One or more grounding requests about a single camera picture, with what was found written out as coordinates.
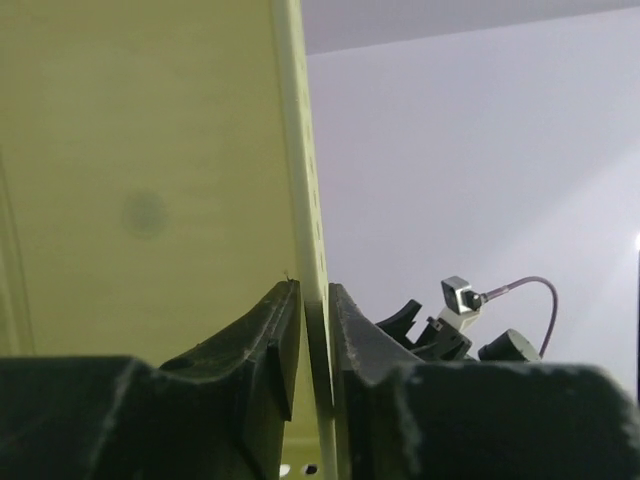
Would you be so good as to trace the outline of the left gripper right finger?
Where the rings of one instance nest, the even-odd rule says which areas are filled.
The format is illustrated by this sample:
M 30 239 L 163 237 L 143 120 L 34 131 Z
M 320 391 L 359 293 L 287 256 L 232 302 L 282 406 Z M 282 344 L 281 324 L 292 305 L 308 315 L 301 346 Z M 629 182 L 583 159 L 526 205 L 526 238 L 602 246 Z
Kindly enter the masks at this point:
M 635 479 L 639 411 L 588 365 L 425 362 L 329 288 L 342 479 Z

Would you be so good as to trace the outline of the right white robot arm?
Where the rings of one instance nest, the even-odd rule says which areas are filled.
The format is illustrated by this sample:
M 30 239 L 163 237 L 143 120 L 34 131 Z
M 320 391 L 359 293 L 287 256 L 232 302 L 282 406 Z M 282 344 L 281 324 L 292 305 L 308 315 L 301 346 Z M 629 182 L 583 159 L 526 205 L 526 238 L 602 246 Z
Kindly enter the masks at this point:
M 445 307 L 436 318 L 428 317 L 419 336 L 411 340 L 408 333 L 421 308 L 420 303 L 410 300 L 401 310 L 384 321 L 378 322 L 376 326 L 425 362 L 539 362 L 541 360 L 541 356 L 531 343 L 514 329 L 506 330 L 492 342 L 482 346 L 476 358 L 472 357 L 469 354 L 472 342 L 465 335 L 464 330 L 479 317 L 479 311 L 459 315 Z

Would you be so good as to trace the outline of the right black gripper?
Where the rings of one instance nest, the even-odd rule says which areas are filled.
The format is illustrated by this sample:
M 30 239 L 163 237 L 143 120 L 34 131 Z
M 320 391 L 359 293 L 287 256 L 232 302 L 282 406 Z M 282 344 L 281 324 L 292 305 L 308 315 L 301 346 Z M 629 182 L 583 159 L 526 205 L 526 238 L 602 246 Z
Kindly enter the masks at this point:
M 471 341 L 442 319 L 429 317 L 427 326 L 416 343 L 407 337 L 421 308 L 422 305 L 419 302 L 411 299 L 398 312 L 378 322 L 376 326 L 425 362 L 467 359 Z

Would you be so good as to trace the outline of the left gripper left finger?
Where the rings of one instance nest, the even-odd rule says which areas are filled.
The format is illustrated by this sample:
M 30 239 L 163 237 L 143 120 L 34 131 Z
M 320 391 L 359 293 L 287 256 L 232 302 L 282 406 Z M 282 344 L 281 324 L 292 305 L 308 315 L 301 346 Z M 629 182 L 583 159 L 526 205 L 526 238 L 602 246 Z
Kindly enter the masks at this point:
M 275 479 L 291 420 L 301 295 L 154 367 L 133 356 L 5 357 L 5 479 Z

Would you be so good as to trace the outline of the green plastic basket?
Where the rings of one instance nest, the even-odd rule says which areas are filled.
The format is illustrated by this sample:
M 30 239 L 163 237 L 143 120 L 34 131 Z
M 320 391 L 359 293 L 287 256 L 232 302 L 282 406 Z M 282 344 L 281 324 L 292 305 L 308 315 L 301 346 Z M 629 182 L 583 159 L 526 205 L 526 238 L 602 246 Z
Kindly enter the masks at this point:
M 301 295 L 275 479 L 336 477 L 297 1 L 1 5 L 1 361 L 158 367 Z

